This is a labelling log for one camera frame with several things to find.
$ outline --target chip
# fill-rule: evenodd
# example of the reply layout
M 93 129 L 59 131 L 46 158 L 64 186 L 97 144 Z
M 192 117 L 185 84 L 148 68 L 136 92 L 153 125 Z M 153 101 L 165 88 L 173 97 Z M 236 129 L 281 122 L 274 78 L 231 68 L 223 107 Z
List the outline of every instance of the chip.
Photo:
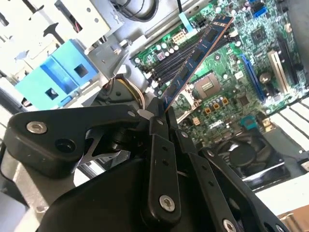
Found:
M 264 27 L 260 27 L 256 29 L 254 32 L 252 32 L 251 37 L 255 45 L 264 41 L 267 38 Z
M 242 26 L 242 22 L 239 21 L 239 22 L 236 23 L 236 25 L 237 25 L 238 28 L 240 28 Z
M 208 34 L 206 35 L 205 39 L 211 43 L 215 38 L 216 36 L 219 34 L 219 32 L 215 29 L 211 29 Z
M 240 103 L 241 103 L 242 106 L 245 106 L 245 105 L 247 105 L 247 104 L 249 103 L 249 100 L 248 100 L 248 98 L 247 98 L 246 95 L 240 97 L 240 98 L 239 98 L 239 101 L 240 101 Z
M 176 92 L 177 92 L 177 86 L 175 84 L 169 87 L 169 96 L 174 96 Z
M 201 50 L 196 50 L 191 57 L 196 62 L 196 61 L 199 60 L 199 58 L 201 57 L 202 54 L 203 53 L 202 53 Z
M 221 89 L 221 85 L 213 72 L 196 81 L 194 86 L 201 99 L 210 97 Z
M 187 77 L 188 73 L 189 73 L 188 68 L 187 68 L 187 67 L 184 67 L 184 68 L 180 71 L 179 76 L 180 76 L 180 78 L 181 78 L 182 80 L 184 80 L 184 79 Z

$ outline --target black ram slot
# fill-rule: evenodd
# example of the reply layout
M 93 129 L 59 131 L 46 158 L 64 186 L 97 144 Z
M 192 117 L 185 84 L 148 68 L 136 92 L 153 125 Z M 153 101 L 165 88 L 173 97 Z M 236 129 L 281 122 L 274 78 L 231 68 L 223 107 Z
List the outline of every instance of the black ram slot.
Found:
M 217 51 L 218 49 L 220 49 L 222 46 L 226 45 L 227 43 L 229 43 L 229 39 L 228 38 L 222 38 L 216 44 L 216 46 L 211 51 L 211 53 Z M 195 44 L 193 44 L 192 46 L 183 48 L 183 50 L 180 51 L 181 56 L 177 56 L 177 59 L 173 63 L 171 63 L 169 61 L 168 63 L 165 63 L 163 66 L 160 65 L 159 69 L 157 67 L 154 68 L 155 77 L 157 79 L 158 78 L 161 79 L 159 81 L 160 85 L 163 85 L 167 81 L 170 81 L 171 79 L 173 79 L 173 77 L 176 75 L 177 71 L 182 66 L 182 64 L 185 61 L 185 59 L 187 58 L 187 56 L 191 53 L 194 45 Z
M 296 70 L 294 68 L 293 61 L 291 59 L 291 54 L 289 52 L 288 45 L 286 44 L 285 39 L 283 38 L 282 35 L 278 36 L 278 42 L 279 42 L 280 50 L 282 51 L 281 55 L 286 60 L 285 67 L 287 69 L 287 72 L 288 72 L 293 84 L 297 85 L 299 83 L 298 76 L 297 76 Z

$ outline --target wire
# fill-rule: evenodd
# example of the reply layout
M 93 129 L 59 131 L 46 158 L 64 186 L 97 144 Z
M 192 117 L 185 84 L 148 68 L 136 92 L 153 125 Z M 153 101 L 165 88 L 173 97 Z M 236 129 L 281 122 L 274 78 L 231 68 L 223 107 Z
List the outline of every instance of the wire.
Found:
M 116 10 L 119 11 L 124 17 L 137 22 L 150 21 L 156 15 L 159 8 L 159 0 L 154 0 L 154 3 L 148 13 L 146 13 L 143 16 L 137 16 L 137 14 L 142 11 L 145 4 L 145 0 L 143 0 L 141 8 L 134 14 L 126 8 L 130 2 L 131 0 L 128 0 L 124 5 L 120 5 L 119 3 L 117 3 L 117 1 L 111 0 L 111 3 L 116 8 Z
M 177 4 L 178 4 L 179 13 L 182 13 L 183 7 L 182 7 L 182 3 L 180 2 L 180 0 L 177 0 Z
M 140 89 L 137 88 L 136 85 L 134 85 L 132 82 L 130 82 L 129 80 L 127 80 L 127 81 L 130 83 L 130 85 L 131 85 L 131 86 L 137 91 L 137 93 L 139 94 L 140 99 L 141 99 L 141 102 L 142 102 L 142 108 L 143 108 L 143 110 L 144 110 L 145 107 L 146 107 L 146 103 L 145 103 L 145 98 L 144 98 L 142 92 L 141 92 Z
M 79 29 L 79 26 L 78 26 L 77 21 L 75 21 L 75 27 L 76 27 L 77 33 L 81 31 L 81 30 Z
M 132 94 L 132 96 L 135 98 L 135 100 L 137 101 L 137 103 L 142 106 L 142 103 L 139 101 L 138 97 L 135 95 L 135 93 L 132 91 L 132 89 L 122 80 L 122 79 L 117 79 L 117 81 L 119 81 L 121 84 L 123 84 Z

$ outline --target expansion slot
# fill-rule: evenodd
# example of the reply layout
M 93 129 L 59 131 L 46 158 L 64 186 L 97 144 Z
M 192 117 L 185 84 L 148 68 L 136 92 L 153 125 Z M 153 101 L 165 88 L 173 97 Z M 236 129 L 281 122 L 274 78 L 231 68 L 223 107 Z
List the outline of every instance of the expansion slot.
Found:
M 211 25 L 206 28 L 205 33 L 200 38 L 190 56 L 180 68 L 172 83 L 162 94 L 165 110 L 169 109 L 175 98 L 181 92 L 182 88 L 191 79 L 200 64 L 218 43 L 232 21 L 233 17 L 217 15 L 212 21 Z
M 243 62 L 245 63 L 245 68 L 247 70 L 247 72 L 249 73 L 249 76 L 252 80 L 252 84 L 254 86 L 255 92 L 257 94 L 258 99 L 263 102 L 266 99 L 266 96 L 260 86 L 259 80 L 257 79 L 257 76 L 254 72 L 254 69 L 252 67 L 252 64 L 250 63 L 249 60 L 246 59 L 245 55 L 240 55 Z
M 281 61 L 278 55 L 278 52 L 272 50 L 268 52 L 268 59 L 270 61 L 271 67 L 275 73 L 275 77 L 277 79 L 277 83 L 279 86 L 279 90 L 281 93 L 287 93 L 289 91 L 289 84 L 285 77 L 283 67 L 281 65 Z
M 282 51 L 282 56 L 287 61 L 286 62 L 286 69 L 289 73 L 289 76 L 292 80 L 292 83 L 294 85 L 297 85 L 299 83 L 298 76 L 297 76 L 297 73 L 295 71 L 293 61 L 291 59 L 291 55 L 290 55 L 290 52 L 289 52 L 289 49 L 288 49 L 288 45 L 286 44 L 285 39 L 282 37 L 282 35 L 278 36 L 278 42 L 279 42 L 279 47 Z

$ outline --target black metal bracket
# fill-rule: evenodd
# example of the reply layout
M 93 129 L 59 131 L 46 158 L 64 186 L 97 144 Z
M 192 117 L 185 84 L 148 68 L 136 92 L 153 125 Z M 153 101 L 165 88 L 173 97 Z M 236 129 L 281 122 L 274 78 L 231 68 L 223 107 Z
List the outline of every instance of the black metal bracket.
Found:
M 138 113 L 127 105 L 20 113 L 10 119 L 4 142 L 18 161 L 45 176 L 63 178 L 83 157 L 89 129 L 134 128 L 139 122 Z

